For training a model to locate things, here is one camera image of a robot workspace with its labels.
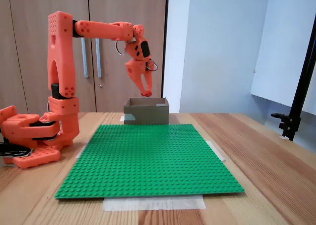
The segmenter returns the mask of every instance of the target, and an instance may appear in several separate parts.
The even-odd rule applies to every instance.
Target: white tape
[[[219,153],[219,151],[216,149],[216,147],[210,142],[209,140],[206,141],[207,144],[210,146],[210,148],[213,150],[213,152],[218,156],[218,158],[224,162],[225,158]]]
[[[76,159],[78,159],[78,158],[81,156],[82,152],[84,151],[85,147],[87,147],[87,145],[89,144],[89,142],[90,142],[90,140],[82,147],[82,149],[80,150],[80,152],[77,154]]]
[[[124,114],[124,120],[136,120],[132,114]]]
[[[280,135],[280,138],[283,139],[283,140],[289,140],[290,138],[286,137],[286,136],[282,136]]]
[[[202,195],[105,198],[104,211],[205,209]]]

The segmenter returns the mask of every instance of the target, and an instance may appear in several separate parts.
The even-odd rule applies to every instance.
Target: black stand
[[[302,68],[300,80],[297,85],[295,96],[289,115],[273,113],[271,116],[280,118],[279,128],[283,130],[282,136],[288,137],[291,141],[298,130],[301,122],[301,112],[306,98],[307,90],[311,82],[314,66],[316,61],[316,16],[312,29],[310,42],[308,44],[305,61]]]

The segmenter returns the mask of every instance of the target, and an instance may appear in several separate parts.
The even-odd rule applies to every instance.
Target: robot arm
[[[133,25],[127,22],[100,23],[94,21],[77,21],[74,25],[75,31],[85,38],[103,38],[119,41],[130,41],[133,39]]]

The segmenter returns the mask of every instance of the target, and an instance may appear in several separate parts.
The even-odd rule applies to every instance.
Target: orange 3d printed part
[[[99,23],[75,21],[72,15],[55,12],[48,17],[48,99],[50,111],[42,117],[37,114],[18,114],[15,106],[0,110],[0,129],[6,146],[15,155],[21,148],[34,149],[24,157],[5,157],[5,163],[14,163],[20,168],[58,161],[63,146],[71,145],[79,133],[79,100],[76,94],[76,73],[73,55],[73,38],[108,38],[125,41],[125,51],[133,58],[126,63],[128,76],[140,89],[143,96],[151,96],[152,71],[157,66],[151,60],[144,27],[127,22]],[[145,90],[141,75],[144,75]]]

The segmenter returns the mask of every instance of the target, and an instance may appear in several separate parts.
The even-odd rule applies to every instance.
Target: green lego baseplate
[[[243,191],[192,125],[100,125],[55,198]]]

